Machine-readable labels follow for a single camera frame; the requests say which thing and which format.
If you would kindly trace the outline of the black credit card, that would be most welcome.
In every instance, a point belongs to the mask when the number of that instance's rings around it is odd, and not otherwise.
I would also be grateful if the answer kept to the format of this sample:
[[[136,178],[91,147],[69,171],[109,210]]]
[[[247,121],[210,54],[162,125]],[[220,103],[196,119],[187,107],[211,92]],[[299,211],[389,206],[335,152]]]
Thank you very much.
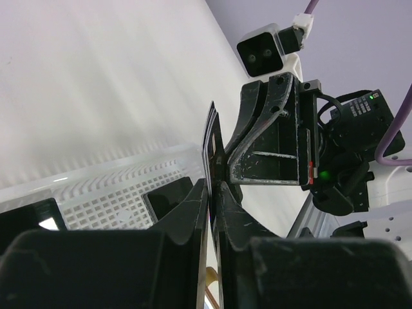
[[[216,253],[216,259],[218,262],[218,300],[220,308],[224,308],[223,300],[223,284],[221,282],[220,274],[220,244],[218,236],[218,192],[220,190],[220,183],[222,181],[222,172],[224,166],[222,160],[224,157],[223,139],[221,136],[221,126],[219,113],[215,107],[214,102],[211,102],[209,111],[207,113],[207,119],[203,131],[203,139],[201,145],[201,157],[203,162],[203,168],[205,172],[205,180],[208,190],[208,208],[209,208],[209,220],[212,233],[212,241],[214,245],[214,251]]]

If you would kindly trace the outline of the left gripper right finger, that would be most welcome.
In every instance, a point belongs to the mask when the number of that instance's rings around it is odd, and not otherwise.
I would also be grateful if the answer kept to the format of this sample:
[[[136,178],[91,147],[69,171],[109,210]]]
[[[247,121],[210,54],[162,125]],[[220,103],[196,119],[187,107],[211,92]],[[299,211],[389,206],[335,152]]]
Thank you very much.
[[[411,266],[391,242],[281,238],[225,182],[212,208],[222,308],[411,307]]]

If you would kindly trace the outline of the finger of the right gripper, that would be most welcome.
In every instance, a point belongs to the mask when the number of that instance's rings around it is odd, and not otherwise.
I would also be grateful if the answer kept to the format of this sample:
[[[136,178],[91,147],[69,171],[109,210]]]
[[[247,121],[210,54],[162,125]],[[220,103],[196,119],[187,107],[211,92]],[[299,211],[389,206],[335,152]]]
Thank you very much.
[[[245,84],[241,88],[238,119],[234,132],[225,147],[225,154],[230,155],[260,116],[266,99],[266,83],[260,80]]]

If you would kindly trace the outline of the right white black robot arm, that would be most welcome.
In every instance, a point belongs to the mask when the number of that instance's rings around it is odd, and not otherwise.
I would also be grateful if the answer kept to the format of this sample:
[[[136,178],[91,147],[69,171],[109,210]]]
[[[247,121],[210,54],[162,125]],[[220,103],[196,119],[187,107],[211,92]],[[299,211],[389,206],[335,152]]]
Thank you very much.
[[[331,97],[318,80],[282,73],[245,84],[225,150],[227,181],[308,192],[292,237],[381,238],[411,254],[411,213],[374,214],[411,201],[401,133],[380,145],[394,118],[379,90]]]

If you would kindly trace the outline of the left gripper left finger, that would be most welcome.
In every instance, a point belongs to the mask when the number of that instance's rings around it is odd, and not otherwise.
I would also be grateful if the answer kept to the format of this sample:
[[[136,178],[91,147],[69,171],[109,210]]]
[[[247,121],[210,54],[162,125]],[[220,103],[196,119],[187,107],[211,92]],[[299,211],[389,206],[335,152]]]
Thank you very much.
[[[1,258],[2,308],[202,308],[207,184],[145,230],[24,232]]]

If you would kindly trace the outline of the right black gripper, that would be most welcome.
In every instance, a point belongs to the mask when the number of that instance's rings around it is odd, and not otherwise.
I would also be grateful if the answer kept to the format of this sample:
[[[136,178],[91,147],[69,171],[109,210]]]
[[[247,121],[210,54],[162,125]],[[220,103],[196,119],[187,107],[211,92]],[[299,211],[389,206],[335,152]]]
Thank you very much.
[[[370,163],[394,116],[379,89],[333,98],[317,113],[318,176],[311,181],[310,132],[299,114],[299,80],[289,72],[271,76],[260,116],[227,154],[231,183],[305,186],[314,206],[334,216],[369,209]]]

